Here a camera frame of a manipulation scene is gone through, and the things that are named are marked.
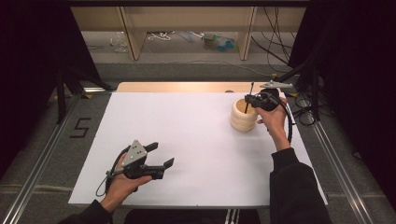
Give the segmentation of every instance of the white board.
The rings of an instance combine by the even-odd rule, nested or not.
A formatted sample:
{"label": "white board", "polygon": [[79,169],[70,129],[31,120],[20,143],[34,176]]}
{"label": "white board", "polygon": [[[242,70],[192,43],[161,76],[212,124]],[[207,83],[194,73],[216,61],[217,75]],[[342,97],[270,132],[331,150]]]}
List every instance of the white board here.
{"label": "white board", "polygon": [[[240,133],[230,124],[233,102],[245,93],[113,93],[69,203],[90,204],[120,154],[138,140],[158,142],[147,165],[175,158],[161,180],[141,186],[124,205],[149,208],[226,208],[269,205],[273,140],[264,125]],[[293,127],[291,146],[312,166]],[[323,200],[327,201],[319,186]]]}

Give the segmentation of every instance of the person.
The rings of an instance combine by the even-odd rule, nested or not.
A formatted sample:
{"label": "person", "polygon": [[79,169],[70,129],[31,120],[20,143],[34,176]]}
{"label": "person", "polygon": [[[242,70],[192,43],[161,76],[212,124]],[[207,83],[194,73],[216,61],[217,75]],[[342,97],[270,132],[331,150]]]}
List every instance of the person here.
{"label": "person", "polygon": [[[271,224],[332,223],[326,205],[318,191],[318,183],[312,168],[298,161],[294,149],[286,137],[284,129],[285,110],[280,105],[269,112],[261,108],[256,108],[255,110],[261,116],[261,119],[257,122],[266,126],[276,146],[276,152],[272,154],[274,171],[270,174]],[[124,156],[125,154],[119,160],[119,167]],[[114,177],[105,198],[101,202],[93,201],[82,213],[67,217],[60,224],[107,223],[111,219],[111,214],[122,202],[137,187],[147,184],[150,180],[150,176],[128,179],[125,175],[117,175]],[[167,210],[166,212],[159,211],[158,214],[152,214],[153,211],[157,212],[156,210],[132,210],[125,218],[125,224],[151,224],[148,218],[160,217],[163,214],[167,218],[175,216],[177,220],[163,219],[164,221],[161,223],[204,223],[200,222],[199,220],[201,219],[197,217],[202,215],[203,211],[181,210],[180,212],[180,210]],[[242,220],[239,220],[241,224],[260,223],[257,213],[252,214],[251,211],[248,211],[242,217]]]}

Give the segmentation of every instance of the person's left hand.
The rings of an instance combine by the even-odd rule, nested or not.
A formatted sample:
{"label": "person's left hand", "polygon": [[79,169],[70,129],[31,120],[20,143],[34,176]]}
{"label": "person's left hand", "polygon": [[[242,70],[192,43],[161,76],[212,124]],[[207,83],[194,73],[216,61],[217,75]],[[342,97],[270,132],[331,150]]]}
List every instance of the person's left hand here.
{"label": "person's left hand", "polygon": [[[121,167],[121,163],[125,158],[124,153],[117,163],[117,167]],[[116,175],[111,181],[111,185],[107,190],[105,198],[100,204],[107,210],[107,212],[114,212],[122,202],[134,192],[134,190],[146,183],[148,183],[152,177],[150,175],[142,176],[137,179],[129,179],[124,174]]]}

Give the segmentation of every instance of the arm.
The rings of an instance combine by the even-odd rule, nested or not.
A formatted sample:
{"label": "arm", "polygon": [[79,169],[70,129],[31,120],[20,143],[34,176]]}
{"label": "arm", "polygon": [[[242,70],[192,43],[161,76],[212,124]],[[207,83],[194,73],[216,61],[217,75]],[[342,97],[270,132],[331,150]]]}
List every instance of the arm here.
{"label": "arm", "polygon": [[298,161],[284,130],[286,112],[279,105],[273,111],[256,108],[272,136],[276,153],[272,154],[274,171],[270,174],[270,215],[272,224],[332,223],[318,191],[311,167]]}
{"label": "arm", "polygon": [[[121,167],[121,163],[125,158],[123,154],[117,164]],[[105,198],[101,202],[96,200],[78,215],[72,215],[62,220],[60,224],[101,224],[107,223],[111,219],[111,214],[121,206],[122,202],[134,192],[134,190],[151,180],[151,176],[142,176],[137,179],[129,179],[124,174],[116,175],[111,181],[111,185],[107,190]]]}

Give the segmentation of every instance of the sleeve cuff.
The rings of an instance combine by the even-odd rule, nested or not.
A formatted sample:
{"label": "sleeve cuff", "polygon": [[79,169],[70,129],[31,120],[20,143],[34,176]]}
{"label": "sleeve cuff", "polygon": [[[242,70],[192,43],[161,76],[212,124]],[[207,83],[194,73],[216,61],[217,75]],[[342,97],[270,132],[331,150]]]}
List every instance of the sleeve cuff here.
{"label": "sleeve cuff", "polygon": [[105,208],[96,200],[94,200],[90,206],[88,206],[81,214],[81,219],[87,223],[107,223],[111,219]]}
{"label": "sleeve cuff", "polygon": [[274,172],[299,162],[292,147],[275,152],[271,156],[274,160]]}

